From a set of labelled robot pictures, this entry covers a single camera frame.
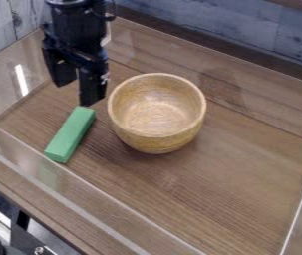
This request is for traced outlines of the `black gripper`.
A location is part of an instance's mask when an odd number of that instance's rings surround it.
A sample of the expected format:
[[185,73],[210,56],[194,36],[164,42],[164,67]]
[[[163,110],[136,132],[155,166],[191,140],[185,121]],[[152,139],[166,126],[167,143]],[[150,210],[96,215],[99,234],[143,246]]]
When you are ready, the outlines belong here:
[[43,56],[52,81],[67,86],[79,70],[80,105],[106,97],[110,71],[103,46],[107,36],[106,0],[45,0],[51,21],[43,24]]

